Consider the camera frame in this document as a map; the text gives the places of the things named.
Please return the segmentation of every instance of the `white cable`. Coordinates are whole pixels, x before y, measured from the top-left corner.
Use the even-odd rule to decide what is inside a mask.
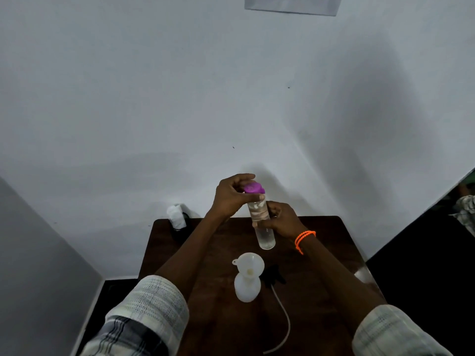
[[[270,287],[272,288],[272,291],[274,292],[274,295],[276,296],[276,299],[277,299],[277,302],[279,303],[279,305],[282,307],[282,310],[284,310],[284,313],[285,313],[285,317],[287,317],[287,322],[289,324],[289,329],[287,330],[287,335],[285,335],[284,339],[282,340],[282,342],[280,344],[278,344],[276,347],[274,347],[272,350],[269,350],[269,351],[264,351],[264,354],[269,354],[271,352],[274,352],[274,351],[277,351],[279,348],[282,347],[282,345],[287,341],[287,338],[290,334],[290,318],[289,318],[289,315],[287,314],[287,311],[285,311],[284,309],[284,306],[282,305],[282,302],[280,302],[280,299],[278,298],[277,294],[276,294],[276,290],[274,290],[274,287],[273,285],[270,285]]]

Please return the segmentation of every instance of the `dark brown table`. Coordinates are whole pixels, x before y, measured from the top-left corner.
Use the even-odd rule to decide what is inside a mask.
[[[317,231],[323,244],[352,272],[366,265],[337,216],[301,217]],[[200,219],[190,220],[196,226]],[[170,236],[168,220],[156,220],[139,278],[155,273],[179,246]],[[258,297],[240,302],[234,292],[237,267],[231,264],[245,252],[259,254],[266,266],[278,264],[286,285],[275,290],[288,312],[291,331],[273,355],[352,355],[351,336],[333,307],[311,263],[292,243],[276,235],[272,250],[259,248],[250,218],[231,218],[213,236],[188,301],[190,321],[179,355],[262,355],[287,333],[287,320],[271,289],[262,285]],[[370,287],[378,290],[370,277]]]

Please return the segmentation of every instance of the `clear plastic bottle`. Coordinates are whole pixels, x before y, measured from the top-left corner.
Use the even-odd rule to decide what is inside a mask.
[[[253,182],[252,184],[246,185],[244,187],[244,192],[247,194],[265,194],[264,188],[258,182]],[[270,219],[265,200],[249,202],[247,207],[249,207],[249,213],[251,214],[252,221]],[[276,239],[274,238],[274,231],[272,229],[256,228],[256,236],[258,237],[258,242],[261,249],[270,250],[276,245]]]

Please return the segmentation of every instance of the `orange beaded bracelet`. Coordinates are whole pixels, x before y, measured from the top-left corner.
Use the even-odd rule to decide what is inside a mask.
[[[316,237],[316,232],[315,231],[304,231],[300,235],[297,236],[295,239],[295,248],[303,255],[304,253],[302,252],[301,248],[299,247],[300,241],[305,239],[308,235],[313,233],[313,235]]]

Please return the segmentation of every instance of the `plaid shirt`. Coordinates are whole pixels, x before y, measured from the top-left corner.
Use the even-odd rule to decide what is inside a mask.
[[[81,356],[175,355],[187,322],[188,307],[180,291],[160,276],[148,276],[107,314]],[[378,306],[365,317],[353,338],[353,352],[356,356],[451,355],[391,305]]]

